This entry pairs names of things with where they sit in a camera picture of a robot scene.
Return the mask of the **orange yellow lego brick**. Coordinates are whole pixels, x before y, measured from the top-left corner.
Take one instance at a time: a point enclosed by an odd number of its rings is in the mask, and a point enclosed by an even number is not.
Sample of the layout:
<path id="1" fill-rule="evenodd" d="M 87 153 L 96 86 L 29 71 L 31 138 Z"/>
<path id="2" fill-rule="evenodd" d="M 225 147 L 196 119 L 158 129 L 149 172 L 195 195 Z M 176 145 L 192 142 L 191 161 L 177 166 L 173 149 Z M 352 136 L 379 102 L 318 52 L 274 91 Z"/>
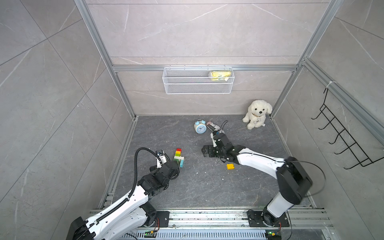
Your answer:
<path id="1" fill-rule="evenodd" d="M 235 165 L 234 164 L 227 164 L 227 169 L 228 170 L 234 170 L 235 169 Z"/>

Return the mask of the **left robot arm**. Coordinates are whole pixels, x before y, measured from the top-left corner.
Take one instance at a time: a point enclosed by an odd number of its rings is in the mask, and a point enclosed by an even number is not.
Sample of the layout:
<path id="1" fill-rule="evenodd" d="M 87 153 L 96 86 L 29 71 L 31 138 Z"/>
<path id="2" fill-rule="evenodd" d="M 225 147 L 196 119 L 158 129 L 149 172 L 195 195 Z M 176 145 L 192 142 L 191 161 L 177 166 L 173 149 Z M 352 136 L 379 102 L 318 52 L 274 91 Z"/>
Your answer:
<path id="1" fill-rule="evenodd" d="M 138 156 L 141 151 L 152 154 L 157 164 L 150 173 L 138 179 Z M 138 148 L 134 156 L 134 183 L 132 189 L 100 213 L 84 220 L 75 219 L 69 228 L 67 240 L 116 240 L 130 231 L 150 227 L 157 210 L 149 200 L 167 189 L 169 182 L 180 174 L 180 164 L 167 154 L 161 156 L 148 148 Z"/>

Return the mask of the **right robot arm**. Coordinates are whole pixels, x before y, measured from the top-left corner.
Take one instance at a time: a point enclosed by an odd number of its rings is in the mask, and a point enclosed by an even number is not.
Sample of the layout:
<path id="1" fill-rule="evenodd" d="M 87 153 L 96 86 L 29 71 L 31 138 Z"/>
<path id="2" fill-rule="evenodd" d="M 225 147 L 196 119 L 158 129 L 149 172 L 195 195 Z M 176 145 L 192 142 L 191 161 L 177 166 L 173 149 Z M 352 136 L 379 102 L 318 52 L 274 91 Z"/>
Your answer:
<path id="1" fill-rule="evenodd" d="M 294 157 L 271 157 L 242 145 L 233 145 L 225 133 L 218 131 L 211 134 L 211 139 L 212 145 L 202 147 L 204 157 L 251 167 L 277 180 L 279 192 L 261 213 L 264 225 L 275 226 L 285 212 L 300 204 L 303 198 L 309 197 L 308 191 L 313 186 L 313 180 L 302 166 L 303 161 Z"/>

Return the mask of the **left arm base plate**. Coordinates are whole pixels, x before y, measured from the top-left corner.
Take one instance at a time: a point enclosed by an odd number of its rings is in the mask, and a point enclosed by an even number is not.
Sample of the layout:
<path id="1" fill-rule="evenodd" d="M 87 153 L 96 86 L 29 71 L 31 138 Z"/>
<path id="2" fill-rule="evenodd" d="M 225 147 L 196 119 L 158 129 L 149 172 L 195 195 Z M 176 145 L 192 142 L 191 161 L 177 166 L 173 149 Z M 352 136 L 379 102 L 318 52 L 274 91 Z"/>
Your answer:
<path id="1" fill-rule="evenodd" d="M 157 211 L 156 214 L 151 214 L 146 222 L 148 227 L 167 228 L 170 221 L 169 211 Z"/>

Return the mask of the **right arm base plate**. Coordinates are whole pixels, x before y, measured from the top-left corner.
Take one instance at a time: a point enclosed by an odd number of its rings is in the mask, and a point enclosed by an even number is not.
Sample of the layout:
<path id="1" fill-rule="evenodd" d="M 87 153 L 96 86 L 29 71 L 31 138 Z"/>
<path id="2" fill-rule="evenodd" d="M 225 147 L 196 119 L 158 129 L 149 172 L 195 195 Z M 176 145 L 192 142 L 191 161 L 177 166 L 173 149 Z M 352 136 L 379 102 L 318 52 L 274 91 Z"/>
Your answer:
<path id="1" fill-rule="evenodd" d="M 250 227 L 289 227 L 290 222 L 286 213 L 279 218 L 266 211 L 248 210 L 247 219 Z"/>

